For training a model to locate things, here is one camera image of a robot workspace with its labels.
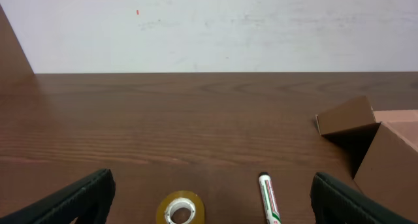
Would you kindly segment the green black whiteboard marker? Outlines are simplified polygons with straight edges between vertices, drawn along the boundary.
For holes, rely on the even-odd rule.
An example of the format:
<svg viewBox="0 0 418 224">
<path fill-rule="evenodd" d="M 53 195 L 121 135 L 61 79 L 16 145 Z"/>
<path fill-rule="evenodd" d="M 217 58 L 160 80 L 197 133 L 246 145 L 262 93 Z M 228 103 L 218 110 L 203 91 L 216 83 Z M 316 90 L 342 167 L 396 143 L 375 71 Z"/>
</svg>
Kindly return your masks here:
<svg viewBox="0 0 418 224">
<path fill-rule="evenodd" d="M 281 224 L 280 213 L 272 186 L 272 180 L 267 172 L 261 172 L 259 174 L 259 187 L 261 189 L 266 222 L 268 224 Z"/>
</svg>

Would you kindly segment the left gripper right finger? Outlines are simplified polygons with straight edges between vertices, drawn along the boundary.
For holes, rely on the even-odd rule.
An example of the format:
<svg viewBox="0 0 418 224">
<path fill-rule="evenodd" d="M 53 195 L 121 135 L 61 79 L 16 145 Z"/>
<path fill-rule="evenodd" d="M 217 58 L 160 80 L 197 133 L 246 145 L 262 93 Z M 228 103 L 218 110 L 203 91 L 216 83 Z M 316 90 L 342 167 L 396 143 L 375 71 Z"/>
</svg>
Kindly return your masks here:
<svg viewBox="0 0 418 224">
<path fill-rule="evenodd" d="M 325 172 L 317 172 L 310 190 L 317 224 L 413 224 Z"/>
</svg>

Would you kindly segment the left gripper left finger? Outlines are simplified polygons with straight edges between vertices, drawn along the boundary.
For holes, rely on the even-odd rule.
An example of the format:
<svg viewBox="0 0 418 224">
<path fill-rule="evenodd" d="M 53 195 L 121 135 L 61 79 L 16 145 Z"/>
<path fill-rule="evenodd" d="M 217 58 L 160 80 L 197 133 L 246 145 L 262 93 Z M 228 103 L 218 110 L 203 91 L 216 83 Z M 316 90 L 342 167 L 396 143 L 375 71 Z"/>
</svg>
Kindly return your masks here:
<svg viewBox="0 0 418 224">
<path fill-rule="evenodd" d="M 116 192 L 112 172 L 103 168 L 1 218 L 2 224 L 105 224 Z"/>
</svg>

